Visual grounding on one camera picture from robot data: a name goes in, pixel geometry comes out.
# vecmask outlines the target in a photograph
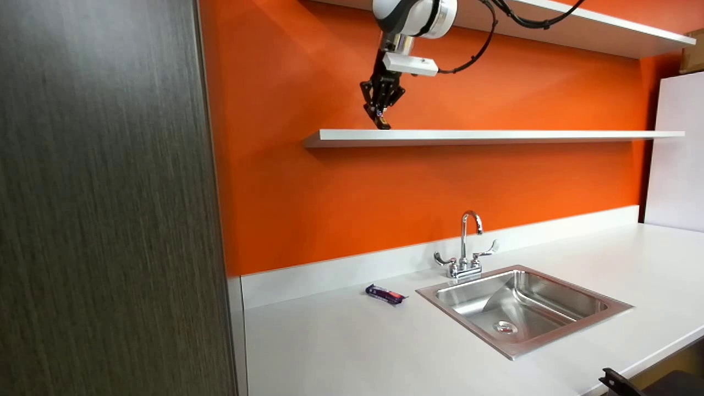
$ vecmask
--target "black cable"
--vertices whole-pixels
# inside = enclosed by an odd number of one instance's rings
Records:
[[[484,54],[484,51],[488,48],[488,44],[493,40],[493,33],[497,31],[500,19],[497,19],[497,12],[491,6],[491,0],[479,0],[479,1],[491,11],[491,29],[488,29],[488,36],[486,36],[482,48],[475,54],[471,54],[469,61],[459,63],[457,67],[451,67],[451,71],[441,71],[439,67],[437,71],[439,75],[455,75],[455,72],[464,71],[464,67],[473,65]]]
[[[566,19],[568,16],[573,12],[573,8],[579,8],[584,0],[576,0],[572,4],[572,8],[568,8],[566,12],[550,18],[550,19],[526,19],[513,12],[513,8],[504,1],[504,0],[491,0],[497,8],[501,8],[513,22],[517,22],[523,29],[550,29],[552,25]]]

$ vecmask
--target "orange wall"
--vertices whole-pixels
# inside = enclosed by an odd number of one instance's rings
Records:
[[[298,0],[202,0],[207,83],[228,275],[640,201],[642,148],[486,146],[306,150],[319,128],[372,128],[358,82],[378,29],[365,11]],[[482,33],[415,53],[452,65]],[[394,128],[646,128],[658,61],[497,38],[455,76],[404,76]]]

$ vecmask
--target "black object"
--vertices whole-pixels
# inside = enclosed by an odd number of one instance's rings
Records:
[[[607,396],[695,396],[704,393],[704,381],[687,373],[687,372],[669,372],[666,375],[658,379],[656,382],[646,385],[637,391],[627,379],[617,372],[605,368],[605,375],[598,379],[611,391]]]
[[[398,305],[398,304],[402,304],[402,300],[404,300],[404,294],[375,289],[374,283],[369,283],[369,286],[365,289],[365,293],[372,294],[372,297],[383,297],[383,300],[385,300],[386,304],[391,304],[391,305]]]

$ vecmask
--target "stainless steel sink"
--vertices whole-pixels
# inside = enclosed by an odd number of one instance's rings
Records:
[[[526,265],[417,293],[507,358],[631,307]]]

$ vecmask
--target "drain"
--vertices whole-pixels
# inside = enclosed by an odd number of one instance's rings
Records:
[[[513,334],[513,333],[517,333],[518,327],[517,327],[514,323],[510,323],[510,322],[497,322],[494,329],[497,329],[497,333]]]

